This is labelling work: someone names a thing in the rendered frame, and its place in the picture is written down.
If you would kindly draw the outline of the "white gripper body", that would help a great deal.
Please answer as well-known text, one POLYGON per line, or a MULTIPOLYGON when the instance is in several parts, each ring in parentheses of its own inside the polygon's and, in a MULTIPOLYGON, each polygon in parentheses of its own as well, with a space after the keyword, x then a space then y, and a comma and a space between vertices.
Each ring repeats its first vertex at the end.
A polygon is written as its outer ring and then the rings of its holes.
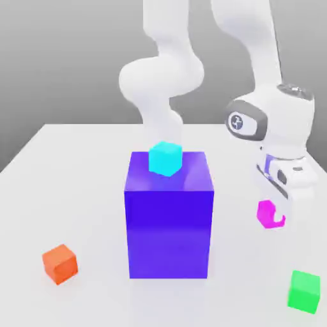
POLYGON ((286 217, 311 207, 316 172, 310 164, 273 164, 269 172, 258 165, 259 201, 271 201, 275 209, 286 217))

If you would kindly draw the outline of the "small magenta cube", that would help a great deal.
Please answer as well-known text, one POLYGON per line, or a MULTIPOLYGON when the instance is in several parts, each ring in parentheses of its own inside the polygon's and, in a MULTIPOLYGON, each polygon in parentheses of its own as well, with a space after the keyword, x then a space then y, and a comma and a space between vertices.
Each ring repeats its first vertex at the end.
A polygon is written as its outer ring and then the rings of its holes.
POLYGON ((285 225, 286 217, 282 215, 278 220, 277 209, 270 200, 259 201, 257 219, 265 229, 276 229, 285 225))

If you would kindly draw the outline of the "small green cube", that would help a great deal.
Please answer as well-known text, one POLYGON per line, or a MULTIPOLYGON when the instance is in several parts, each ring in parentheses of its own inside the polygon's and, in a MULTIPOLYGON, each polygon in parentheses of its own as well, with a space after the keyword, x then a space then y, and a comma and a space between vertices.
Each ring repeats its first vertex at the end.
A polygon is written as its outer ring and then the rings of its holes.
POLYGON ((315 314, 320 298, 320 276, 294 270, 291 275, 287 306, 309 314, 315 314))

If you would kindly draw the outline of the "small cyan cube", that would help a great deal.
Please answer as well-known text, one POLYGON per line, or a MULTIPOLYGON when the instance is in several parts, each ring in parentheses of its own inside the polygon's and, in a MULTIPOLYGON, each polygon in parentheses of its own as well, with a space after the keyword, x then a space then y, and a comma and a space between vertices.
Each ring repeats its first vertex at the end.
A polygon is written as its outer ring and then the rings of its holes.
POLYGON ((159 142, 149 151, 149 171, 171 177, 180 170, 183 162, 183 149, 179 144, 159 142))

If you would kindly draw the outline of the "small orange cube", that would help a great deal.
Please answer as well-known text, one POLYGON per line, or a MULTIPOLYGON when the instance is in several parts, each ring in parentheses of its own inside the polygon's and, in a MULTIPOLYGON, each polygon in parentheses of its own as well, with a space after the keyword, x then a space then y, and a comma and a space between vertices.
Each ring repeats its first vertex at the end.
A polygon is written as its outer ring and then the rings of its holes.
POLYGON ((62 284, 78 273, 77 257, 64 244, 42 255, 46 274, 56 285, 62 284))

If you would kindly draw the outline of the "large blue box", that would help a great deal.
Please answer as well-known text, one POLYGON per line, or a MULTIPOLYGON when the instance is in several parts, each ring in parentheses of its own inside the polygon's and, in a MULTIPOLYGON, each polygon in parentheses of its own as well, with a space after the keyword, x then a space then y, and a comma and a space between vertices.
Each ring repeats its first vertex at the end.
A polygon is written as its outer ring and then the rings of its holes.
POLYGON ((130 278, 208 276, 214 187, 203 152, 185 152, 171 177, 133 152, 124 197, 130 278))

